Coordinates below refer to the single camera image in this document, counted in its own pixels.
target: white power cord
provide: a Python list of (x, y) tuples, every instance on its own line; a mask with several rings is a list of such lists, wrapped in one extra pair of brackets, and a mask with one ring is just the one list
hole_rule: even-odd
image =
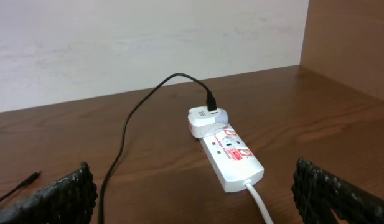
[(258, 194), (258, 192), (255, 190), (255, 188), (248, 182), (245, 184), (245, 187), (248, 189), (248, 191), (251, 193), (251, 195), (253, 196), (256, 204), (258, 205), (258, 208), (260, 209), (261, 211), (261, 214), (262, 214), (262, 217), (264, 218), (265, 220), (265, 223), (266, 224), (273, 224), (273, 221), (272, 221), (272, 218), (271, 216), (269, 215), (266, 207), (265, 207), (265, 204), (264, 202), (262, 201), (260, 195)]

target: white charger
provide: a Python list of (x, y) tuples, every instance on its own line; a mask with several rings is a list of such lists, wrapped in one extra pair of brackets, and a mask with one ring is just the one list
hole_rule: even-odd
[(224, 109), (208, 111), (206, 106), (192, 108), (188, 115), (189, 129), (201, 145), (224, 191), (248, 189), (267, 224), (272, 219), (253, 185), (262, 179), (264, 167), (236, 131), (229, 125)]

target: white power strip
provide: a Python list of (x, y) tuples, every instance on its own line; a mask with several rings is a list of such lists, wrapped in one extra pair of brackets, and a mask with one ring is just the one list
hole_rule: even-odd
[(254, 185), (263, 177), (264, 167), (230, 125), (200, 143), (224, 191), (244, 190), (246, 183)]

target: wooden panel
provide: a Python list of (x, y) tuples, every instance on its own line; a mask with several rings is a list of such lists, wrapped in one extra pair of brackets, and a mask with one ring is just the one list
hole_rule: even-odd
[(301, 65), (384, 99), (384, 0), (310, 0)]
[[(384, 198), (384, 102), (298, 66), (204, 82), (264, 166), (255, 187), (275, 223), (302, 222), (291, 192), (299, 156)], [(42, 176), (0, 209), (81, 161), (100, 188), (123, 121), (147, 92), (1, 113), (0, 196), (34, 171)], [(247, 191), (223, 191), (189, 133), (187, 110), (204, 101), (194, 83), (165, 86), (134, 114), (128, 156), (119, 160), (106, 192), (107, 223), (263, 223)]]

